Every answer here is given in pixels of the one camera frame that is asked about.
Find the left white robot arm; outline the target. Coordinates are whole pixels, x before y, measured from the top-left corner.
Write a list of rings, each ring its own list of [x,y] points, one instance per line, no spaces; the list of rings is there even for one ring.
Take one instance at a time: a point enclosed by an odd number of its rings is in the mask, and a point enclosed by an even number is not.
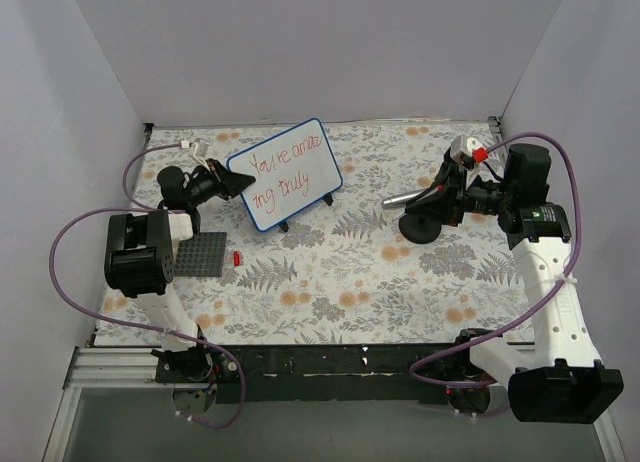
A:
[[[179,244],[200,232],[198,207],[213,197],[230,200],[256,182],[208,159],[187,173],[177,166],[157,175],[162,200],[144,215],[109,219],[104,262],[108,286],[133,300],[160,329],[162,355],[181,354],[178,369],[193,382],[213,368],[211,355],[195,347],[198,325],[189,317],[173,287]]]

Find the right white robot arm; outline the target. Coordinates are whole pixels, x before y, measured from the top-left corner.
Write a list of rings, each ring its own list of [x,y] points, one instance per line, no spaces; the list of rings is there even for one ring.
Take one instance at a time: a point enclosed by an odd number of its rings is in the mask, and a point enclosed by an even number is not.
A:
[[[460,377],[484,373],[506,388],[509,407],[522,422],[592,424],[624,382],[619,370],[604,365],[582,315],[572,277],[579,230],[547,199],[551,156],[544,147],[514,144],[503,175],[484,180],[478,170],[489,153],[473,137],[457,138],[433,185],[407,202],[399,228],[407,240],[426,244],[467,213],[496,216],[529,309],[501,329],[465,335],[455,347],[413,363],[409,374],[428,382],[420,369],[452,356]]]

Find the blue framed whiteboard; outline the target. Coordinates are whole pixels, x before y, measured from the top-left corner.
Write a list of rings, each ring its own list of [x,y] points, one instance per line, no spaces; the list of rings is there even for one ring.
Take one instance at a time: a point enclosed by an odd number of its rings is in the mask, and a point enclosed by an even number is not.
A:
[[[227,168],[255,182],[241,197],[267,232],[339,190],[344,179],[324,127],[311,118],[229,157]]]

